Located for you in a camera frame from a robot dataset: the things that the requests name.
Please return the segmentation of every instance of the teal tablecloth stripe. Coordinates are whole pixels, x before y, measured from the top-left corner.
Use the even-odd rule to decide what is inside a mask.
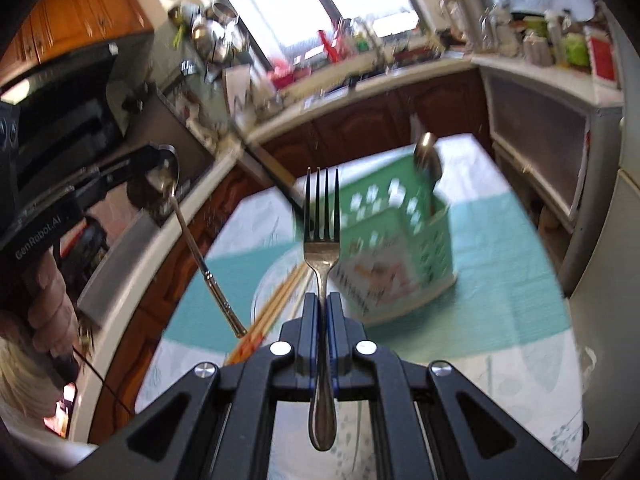
[[[367,329],[371,339],[426,363],[520,346],[569,328],[552,266],[513,193],[454,204],[450,225],[456,285],[407,316]],[[247,326],[258,282],[294,243],[207,261]],[[199,275],[164,336],[220,352],[236,344]]]

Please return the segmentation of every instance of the sleeve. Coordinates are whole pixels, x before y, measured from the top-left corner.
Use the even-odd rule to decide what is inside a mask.
[[[19,346],[0,339],[0,401],[29,418],[42,420],[56,413],[61,394]]]

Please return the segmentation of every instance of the fork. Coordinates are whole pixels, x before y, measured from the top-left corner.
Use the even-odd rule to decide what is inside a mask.
[[[318,451],[328,451],[334,444],[336,433],[334,390],[332,388],[328,343],[326,338],[326,286],[329,271],[340,257],[340,197],[338,193],[338,169],[335,170],[334,236],[329,231],[329,171],[324,173],[324,233],[320,237],[320,168],[316,173],[316,218],[311,232],[310,195],[311,168],[306,170],[305,236],[306,264],[318,280],[320,320],[318,325],[318,360],[316,363],[316,387],[309,408],[309,438]]]

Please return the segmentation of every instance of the fork tine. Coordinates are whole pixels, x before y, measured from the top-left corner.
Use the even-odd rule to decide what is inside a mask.
[[[314,241],[320,239],[320,168],[316,173],[316,224],[314,225]]]
[[[340,185],[338,184],[338,168],[335,168],[334,186],[334,242],[340,241]]]
[[[311,168],[306,168],[306,195],[305,195],[305,242],[309,241],[309,201],[311,199]]]
[[[329,240],[329,170],[324,170],[324,239]]]

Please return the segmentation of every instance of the silver screw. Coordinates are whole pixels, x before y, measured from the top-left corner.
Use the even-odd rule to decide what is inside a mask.
[[[199,363],[193,369],[193,373],[201,379],[206,379],[207,377],[211,377],[214,373],[216,373],[216,365],[206,361],[203,363]]]
[[[360,341],[356,345],[356,350],[363,355],[372,355],[376,353],[378,346],[373,341]]]
[[[269,350],[271,350],[273,355],[287,355],[291,352],[291,345],[286,341],[276,341],[275,343],[271,343]]]
[[[431,371],[438,377],[445,377],[451,373],[451,365],[446,361],[436,361],[431,364]]]

